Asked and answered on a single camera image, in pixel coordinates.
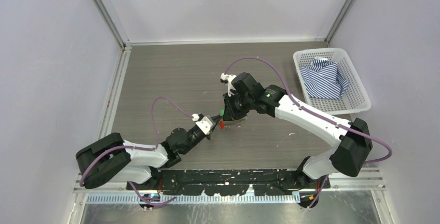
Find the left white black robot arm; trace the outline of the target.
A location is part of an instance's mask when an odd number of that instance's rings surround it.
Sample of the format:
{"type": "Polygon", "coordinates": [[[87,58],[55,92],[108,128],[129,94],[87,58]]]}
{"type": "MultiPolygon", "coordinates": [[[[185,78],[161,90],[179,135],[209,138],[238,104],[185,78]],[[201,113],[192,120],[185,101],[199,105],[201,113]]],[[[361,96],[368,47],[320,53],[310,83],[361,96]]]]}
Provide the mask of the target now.
{"type": "Polygon", "coordinates": [[[221,115],[194,114],[195,125],[185,130],[174,129],[158,145],[129,142],[120,133],[111,133],[81,149],[76,161],[81,172],[80,186],[94,189],[106,183],[132,182],[147,190],[159,183],[158,170],[170,168],[181,162],[203,139],[210,139],[221,115]]]}

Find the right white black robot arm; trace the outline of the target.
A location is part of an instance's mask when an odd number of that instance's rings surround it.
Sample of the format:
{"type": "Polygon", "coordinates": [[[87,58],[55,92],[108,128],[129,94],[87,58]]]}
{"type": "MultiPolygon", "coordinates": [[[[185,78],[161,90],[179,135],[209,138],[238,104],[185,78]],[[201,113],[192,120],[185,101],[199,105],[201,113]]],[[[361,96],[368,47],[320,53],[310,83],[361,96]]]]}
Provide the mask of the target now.
{"type": "Polygon", "coordinates": [[[321,138],[330,150],[303,159],[294,172],[294,180],[303,187],[311,187],[322,176],[340,172],[358,176],[372,150],[372,142],[365,121],[346,119],[326,114],[292,97],[276,85],[264,88],[246,72],[236,75],[221,74],[221,83],[227,85],[223,95],[224,121],[242,119],[254,110],[293,123],[321,138]]]}

